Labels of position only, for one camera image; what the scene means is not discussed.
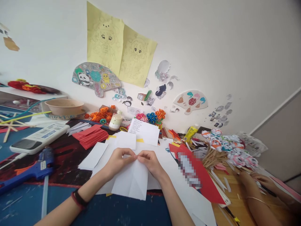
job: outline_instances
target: blue glue gun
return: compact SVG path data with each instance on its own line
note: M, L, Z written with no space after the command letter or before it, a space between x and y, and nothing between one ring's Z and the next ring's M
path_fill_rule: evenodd
M39 154L39 160L33 165L23 168L16 169L17 175L5 182L0 182L0 195L15 188L16 186L24 183L30 178L35 177L36 180L42 180L46 175L53 173L51 167L54 163L53 149L50 147L44 148Z

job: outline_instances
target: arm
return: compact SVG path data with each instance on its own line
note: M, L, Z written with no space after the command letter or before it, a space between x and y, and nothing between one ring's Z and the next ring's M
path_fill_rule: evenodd
M247 203L252 217L256 221L258 226L281 226L280 221L275 217L270 208L263 202L259 187L256 182L247 172L240 172L240 180L245 185L247 197Z
M131 156L123 159L122 156L124 154ZM124 166L136 159L137 155L135 155L131 149L116 148L105 167L81 186L78 190L78 194L84 201L89 202L106 182L111 180ZM74 202L72 197L69 197L35 224L35 226L68 226L74 221L80 212L81 208Z
M284 202L294 214L298 215L301 213L301 203L299 203L289 194L285 193L280 188L278 188L269 177L257 173L252 173L251 177L257 180L261 185L264 185L270 191L274 192L277 195L277 197L282 202Z
M160 165L155 152L141 151L138 154L138 161L143 163L159 182L164 194L172 225L194 225L189 213L172 185L168 174Z

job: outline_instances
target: bracelet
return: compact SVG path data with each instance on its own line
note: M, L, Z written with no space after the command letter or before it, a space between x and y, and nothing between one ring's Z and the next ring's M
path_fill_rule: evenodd
M89 204L78 194L78 189L71 193L71 197L82 210Z
M251 197L251 196L249 196L249 197L247 197L246 199L248 199L248 198L252 198L252 199L255 199L255 200L258 200L258 201L260 201L260 202L262 202L262 203L264 203L264 204L266 204L264 201L261 201L260 199L258 199L258 198L254 198L254 197Z

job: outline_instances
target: red bracelet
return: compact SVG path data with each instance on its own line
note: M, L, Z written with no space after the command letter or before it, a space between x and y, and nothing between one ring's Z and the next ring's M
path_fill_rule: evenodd
M76 199L74 192L71 193L71 197L74 200L74 202L81 208L81 211L85 208L83 205L81 205L78 200Z

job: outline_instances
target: gold bangle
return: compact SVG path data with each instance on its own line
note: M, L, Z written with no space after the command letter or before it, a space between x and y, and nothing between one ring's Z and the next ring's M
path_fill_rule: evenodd
M249 197L247 197L246 199L248 199L248 198L252 198L252 199L255 199L255 200L258 200L258 201L260 201L260 202L262 202L262 203L264 203L264 204L266 204L264 201L261 201L260 199L258 199L258 198L254 198L254 197L251 197L251 196L249 196Z

